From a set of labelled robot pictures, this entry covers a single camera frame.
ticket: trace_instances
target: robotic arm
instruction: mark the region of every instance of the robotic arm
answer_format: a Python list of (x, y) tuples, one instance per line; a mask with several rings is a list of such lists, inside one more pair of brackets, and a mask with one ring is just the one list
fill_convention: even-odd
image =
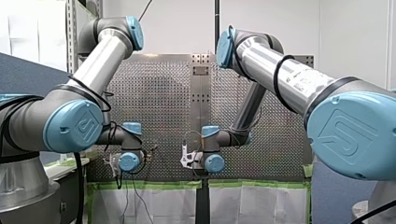
[[(0, 96), (0, 219), (3, 223), (8, 220), (19, 223), (15, 212), (29, 209), (27, 200), (35, 199), (33, 203), (46, 206), (42, 203), (52, 198), (48, 194), (53, 195), (52, 191), (59, 188), (49, 185), (38, 159), (39, 151), (70, 153), (94, 144), (121, 145), (123, 153), (117, 165), (125, 172), (132, 172), (144, 157), (140, 123), (126, 122), (111, 127), (108, 113), (111, 106), (105, 92), (121, 61), (143, 48), (138, 20), (126, 17), (92, 21), (82, 29), (78, 44), (78, 53), (88, 58), (66, 84), (56, 86), (44, 98)], [(29, 175), (29, 179), (23, 179), (24, 175)], [(37, 223), (52, 223), (48, 216), (45, 218), (38, 218)]]
[[(258, 106), (249, 102), (259, 105), (262, 97), (257, 95), (268, 90), (303, 117), (311, 147), (335, 172), (356, 179), (395, 179), (395, 94), (356, 77), (328, 77), (284, 56), (278, 45), (272, 36), (232, 27), (222, 33), (219, 66), (255, 81), (237, 119), (247, 124), (233, 126), (248, 127), (252, 119), (242, 119), (241, 114), (254, 117)], [(254, 88), (260, 93), (253, 94)], [(207, 150), (233, 144), (223, 140), (227, 134), (219, 129), (208, 130), (203, 128)]]

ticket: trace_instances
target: white wall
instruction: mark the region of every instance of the white wall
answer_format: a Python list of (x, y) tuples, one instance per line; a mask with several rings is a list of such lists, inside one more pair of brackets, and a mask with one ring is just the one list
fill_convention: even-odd
[[(148, 0), (103, 0), (104, 16), (139, 17)], [(221, 0), (220, 31), (275, 35), (285, 51), (318, 57), (319, 0)], [(142, 20), (145, 53), (214, 52), (213, 0), (153, 0)]]
[[(103, 0), (104, 17), (140, 17), (148, 0)], [(214, 49), (212, 0), (153, 0), (141, 21), (145, 53), (206, 53)]]
[(285, 53), (318, 61), (319, 0), (221, 0), (220, 30), (228, 25), (274, 35)]
[(320, 0), (319, 70), (386, 88), (389, 1)]

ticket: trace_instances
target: perforated metal panel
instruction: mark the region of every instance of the perforated metal panel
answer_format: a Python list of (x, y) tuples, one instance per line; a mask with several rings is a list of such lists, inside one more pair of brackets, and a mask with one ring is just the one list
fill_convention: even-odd
[[(238, 77), (232, 70), (218, 69), (213, 57), (210, 58), (210, 74), (201, 78), (208, 78), (211, 87), (200, 88), (201, 94), (203, 90), (208, 91), (202, 96), (206, 102), (210, 102), (201, 104), (201, 107), (210, 108), (201, 108), (197, 114), (201, 113), (201, 118), (209, 118), (210, 124), (228, 128), (243, 101), (248, 81)], [(311, 56), (297, 59), (302, 63), (313, 62)], [(195, 63), (191, 60), (191, 55), (159, 55), (153, 58), (134, 55), (122, 63), (108, 86), (108, 90), (115, 94), (110, 99), (113, 105), (112, 119), (118, 124), (124, 121), (141, 122), (143, 149), (159, 146), (148, 167), (136, 177), (138, 179), (192, 179), (191, 170), (184, 169), (179, 162), (183, 135), (193, 129), (196, 123), (196, 106), (192, 104), (197, 104), (198, 98), (192, 72)], [(207, 85), (209, 82), (200, 80), (200, 83)], [(253, 141), (249, 146), (222, 149), (226, 169), (211, 178), (304, 179), (302, 165), (310, 162), (311, 150), (304, 146), (303, 121), (285, 109), (272, 93), (265, 96), (262, 119), (252, 134)], [(120, 148), (110, 147), (107, 153), (103, 152), (103, 147), (96, 149), (99, 158), (89, 165), (88, 179), (111, 180), (110, 167), (104, 165), (103, 158), (108, 158), (109, 153), (120, 152)]]
[[(228, 128), (248, 90), (248, 81), (233, 70), (219, 69), (212, 64), (211, 85), (212, 123)], [(262, 102), (262, 118), (252, 130), (252, 142), (238, 149), (223, 148), (226, 168), (211, 178), (301, 180), (304, 178), (304, 135), (301, 117), (290, 113), (268, 91)]]
[[(158, 145), (152, 161), (138, 179), (191, 179), (191, 171), (179, 162), (183, 134), (190, 129), (190, 60), (190, 55), (156, 58), (134, 55), (122, 63), (107, 88), (114, 92), (110, 99), (112, 119), (118, 124), (141, 122), (143, 149)], [(102, 147), (96, 148), (99, 158), (89, 166), (89, 181), (112, 179), (111, 169), (102, 158), (120, 152), (120, 147), (110, 147), (106, 153)]]

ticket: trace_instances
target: white plastic sheet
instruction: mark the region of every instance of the white plastic sheet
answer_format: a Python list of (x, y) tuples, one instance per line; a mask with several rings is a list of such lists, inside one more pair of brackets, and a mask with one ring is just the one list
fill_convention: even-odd
[[(137, 189), (155, 224), (195, 223), (195, 189)], [(124, 223), (151, 224), (142, 201), (128, 189)], [(126, 206), (126, 189), (99, 190), (92, 202), (92, 223), (121, 223)]]
[(211, 224), (305, 224), (307, 189), (210, 189)]

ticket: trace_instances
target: gray joint housing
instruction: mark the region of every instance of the gray joint housing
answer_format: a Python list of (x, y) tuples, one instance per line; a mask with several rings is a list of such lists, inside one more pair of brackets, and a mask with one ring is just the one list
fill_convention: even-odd
[(102, 131), (102, 134), (96, 141), (96, 145), (107, 144), (121, 146), (121, 149), (126, 151), (137, 151), (142, 149), (142, 141), (140, 140), (140, 136), (129, 133), (120, 126), (117, 126), (116, 128), (107, 128)]
[[(9, 123), (12, 141), (24, 150), (48, 151), (43, 141), (43, 130), (47, 120), (59, 106), (78, 99), (85, 100), (83, 96), (72, 91), (54, 90), (43, 100), (24, 105), (12, 116)], [(0, 112), (0, 119), (3, 119), (8, 109)], [(3, 149), (3, 156), (26, 153), (13, 148), (7, 141), (3, 141)]]
[(128, 22), (124, 17), (96, 19), (87, 23), (78, 37), (78, 55), (87, 57), (99, 43), (99, 34), (105, 29), (115, 29), (122, 32), (133, 44)]
[(241, 147), (248, 143), (249, 132), (246, 134), (231, 133), (231, 131), (220, 130), (218, 133), (205, 137), (204, 140), (204, 159), (205, 161), (213, 154), (219, 154), (222, 147)]
[[(250, 32), (250, 31), (244, 31), (244, 30), (235, 30), (235, 35), (233, 37), (233, 50), (236, 50), (236, 53), (238, 52), (238, 49), (241, 47), (241, 44), (251, 38), (251, 37), (256, 37), (261, 40), (261, 42), (268, 47), (268, 49), (274, 49), (279, 53), (283, 54), (283, 47), (282, 44), (279, 42), (279, 40), (272, 36), (272, 35), (267, 35), (263, 33), (256, 33), (256, 32)], [(247, 74), (244, 74), (244, 72), (241, 71), (241, 68), (239, 64), (237, 63), (237, 59), (235, 58), (235, 53), (233, 53), (232, 56), (232, 69), (238, 73), (240, 76), (245, 76)]]

